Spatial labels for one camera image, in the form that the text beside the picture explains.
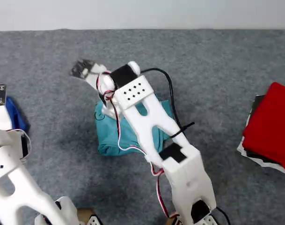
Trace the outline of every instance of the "carpet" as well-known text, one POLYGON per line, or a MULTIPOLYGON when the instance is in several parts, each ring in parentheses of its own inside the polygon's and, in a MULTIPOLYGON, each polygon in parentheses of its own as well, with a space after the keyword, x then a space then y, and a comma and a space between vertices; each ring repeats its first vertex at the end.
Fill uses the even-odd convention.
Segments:
MULTIPOLYGON (((97 154, 96 92, 68 71, 78 58, 114 70, 134 60, 173 81, 188 140, 202 153, 217 205, 233 225, 285 225, 285 174, 261 168, 236 150, 252 101, 276 81, 285 85, 285 30, 54 30, 0 32, 0 83, 31 125, 25 166, 43 191, 95 207, 104 224, 163 225, 149 164, 138 154, 97 154)), ((168 83, 146 75, 161 99, 168 83)), ((170 212, 165 177, 161 193, 170 212)), ((36 212, 23 208, 24 223, 36 212)), ((223 225, 219 212, 214 215, 223 225)))

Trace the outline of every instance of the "blue fabric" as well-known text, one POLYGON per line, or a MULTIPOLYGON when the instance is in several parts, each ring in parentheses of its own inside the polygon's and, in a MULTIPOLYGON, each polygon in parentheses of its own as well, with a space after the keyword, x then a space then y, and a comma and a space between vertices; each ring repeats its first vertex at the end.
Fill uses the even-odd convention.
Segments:
MULTIPOLYGON (((161 104, 167 114, 172 117, 169 101, 162 101, 161 104)), ((98 152, 105 156, 122 156, 132 152, 138 152, 138 150, 135 149, 129 149, 128 151, 122 151, 119 149, 117 146, 116 120, 102 114, 102 106, 103 103, 99 101, 95 107, 95 124, 99 140, 98 152)), ((136 107, 141 115, 147 115, 147 111, 142 103, 137 104, 136 107)), ((122 131, 120 146, 122 148, 128 148, 133 145, 139 147, 137 137, 125 118, 120 120, 120 126, 122 131)), ((157 127, 153 127, 152 133, 155 148, 160 152, 163 149, 163 141, 168 139, 169 136, 157 127)))
POLYGON ((22 129, 27 131, 28 126, 22 119, 21 113, 15 106, 11 97, 6 97, 6 109, 11 119, 12 129, 22 129))

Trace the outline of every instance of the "red cloth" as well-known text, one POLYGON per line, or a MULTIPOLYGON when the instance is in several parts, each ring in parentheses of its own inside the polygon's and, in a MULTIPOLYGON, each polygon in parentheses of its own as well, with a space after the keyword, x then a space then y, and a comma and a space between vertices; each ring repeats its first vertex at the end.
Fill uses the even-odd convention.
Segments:
POLYGON ((285 86, 274 82, 243 132, 243 147, 285 168, 285 86))

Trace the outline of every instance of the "teal cloth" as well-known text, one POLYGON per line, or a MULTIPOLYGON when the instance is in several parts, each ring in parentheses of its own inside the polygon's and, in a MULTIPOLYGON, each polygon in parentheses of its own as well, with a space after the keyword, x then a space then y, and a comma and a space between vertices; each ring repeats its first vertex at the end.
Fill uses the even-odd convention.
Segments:
MULTIPOLYGON (((169 101, 162 101, 161 104, 167 114, 172 117, 169 101)), ((138 152, 136 149, 129 149, 127 151, 119 149, 117 146, 116 120, 102 114, 102 106, 102 101, 99 101, 95 107, 95 124, 99 140, 98 152, 104 156, 122 156, 132 152, 138 152)), ((137 104, 136 108, 141 115, 147 115, 147 111, 142 103, 137 104)), ((120 126, 122 131, 120 146, 124 149, 133 145, 139 147, 137 137, 125 118, 120 120, 120 126)), ((152 133, 155 148, 160 152, 163 149, 163 141, 168 139, 169 136, 157 127, 153 127, 152 133)))

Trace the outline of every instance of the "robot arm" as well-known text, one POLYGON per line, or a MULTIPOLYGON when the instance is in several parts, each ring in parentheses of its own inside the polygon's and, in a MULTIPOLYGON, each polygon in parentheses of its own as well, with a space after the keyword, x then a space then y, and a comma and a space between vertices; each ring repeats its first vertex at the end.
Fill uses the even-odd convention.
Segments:
POLYGON ((99 85, 102 88, 96 88, 100 96, 114 90, 110 101, 101 98, 104 102, 103 113, 117 120, 121 113, 134 130, 139 145, 146 153, 146 160, 164 170, 172 187, 173 203, 180 221, 184 225, 204 223, 204 218, 216 208, 216 201, 200 152, 183 133, 179 133, 180 127, 167 115, 147 79, 140 75, 139 66, 129 62, 110 74, 95 76, 101 78, 99 85), (147 116, 140 115, 136 109, 135 105, 140 102, 147 109, 147 116), (153 143, 154 126, 170 136, 179 133, 172 139, 174 143, 160 154, 153 143))

